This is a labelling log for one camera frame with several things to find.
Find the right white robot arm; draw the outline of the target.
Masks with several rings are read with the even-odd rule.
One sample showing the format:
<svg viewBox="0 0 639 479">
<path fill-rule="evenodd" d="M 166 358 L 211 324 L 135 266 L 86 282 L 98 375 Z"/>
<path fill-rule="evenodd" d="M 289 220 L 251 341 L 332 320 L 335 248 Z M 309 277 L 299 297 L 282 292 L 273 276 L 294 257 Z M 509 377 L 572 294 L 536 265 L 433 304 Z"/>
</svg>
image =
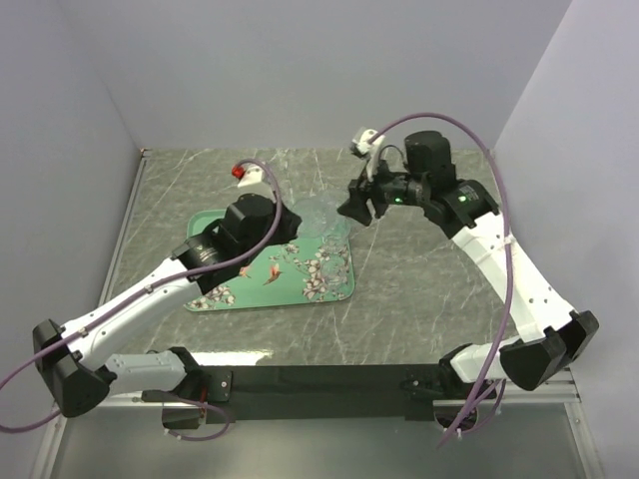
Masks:
<svg viewBox="0 0 639 479">
<path fill-rule="evenodd" d="M 365 165 L 349 182 L 338 213 L 368 226 L 391 205 L 422 209 L 478 267 L 517 332 L 442 357 L 442 392 L 461 398 L 476 381 L 501 379 L 532 391 L 577 359 L 598 331 L 598 319 L 576 310 L 546 280 L 507 228 L 505 206 L 481 182 L 458 177 L 448 139 L 437 131 L 408 135 L 401 172 L 381 158 L 384 141 L 373 129 L 355 135 L 350 150 Z"/>
</svg>

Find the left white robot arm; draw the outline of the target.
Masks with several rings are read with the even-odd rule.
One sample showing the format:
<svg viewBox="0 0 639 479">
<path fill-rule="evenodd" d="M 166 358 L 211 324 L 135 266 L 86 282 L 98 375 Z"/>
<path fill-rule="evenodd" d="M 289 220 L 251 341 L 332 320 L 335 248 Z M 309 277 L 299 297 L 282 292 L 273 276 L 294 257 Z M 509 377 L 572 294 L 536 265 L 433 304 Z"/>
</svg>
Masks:
<svg viewBox="0 0 639 479">
<path fill-rule="evenodd" d="M 284 205 L 242 195 L 125 292 L 64 324 L 47 319 L 36 325 L 36 368 L 61 414 L 78 417 L 110 395 L 137 389 L 193 399 L 201 376 L 188 351 L 172 348 L 145 358 L 120 355 L 118 349 L 178 307 L 237 277 L 265 247 L 294 240 L 301 223 Z"/>
</svg>

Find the small clear glass mid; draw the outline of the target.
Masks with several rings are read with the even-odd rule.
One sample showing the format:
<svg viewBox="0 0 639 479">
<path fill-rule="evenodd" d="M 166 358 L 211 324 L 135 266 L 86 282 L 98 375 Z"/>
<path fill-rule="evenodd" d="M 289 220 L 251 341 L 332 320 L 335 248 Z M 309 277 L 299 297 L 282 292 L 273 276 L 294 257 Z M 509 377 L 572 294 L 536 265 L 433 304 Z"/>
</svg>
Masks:
<svg viewBox="0 0 639 479">
<path fill-rule="evenodd" d="M 350 222 L 340 219 L 322 236 L 322 246 L 329 253 L 338 253 L 347 247 L 350 234 Z"/>
</svg>

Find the clear stemmed glass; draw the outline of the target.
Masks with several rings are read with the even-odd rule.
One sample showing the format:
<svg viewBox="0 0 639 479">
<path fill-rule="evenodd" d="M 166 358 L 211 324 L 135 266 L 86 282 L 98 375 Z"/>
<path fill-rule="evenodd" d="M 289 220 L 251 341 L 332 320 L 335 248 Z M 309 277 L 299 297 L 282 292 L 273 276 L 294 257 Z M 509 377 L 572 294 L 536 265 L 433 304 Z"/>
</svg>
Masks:
<svg viewBox="0 0 639 479">
<path fill-rule="evenodd" d="M 324 261 L 319 271 L 327 287 L 342 287 L 348 282 L 348 266 L 341 256 L 332 256 Z"/>
</svg>

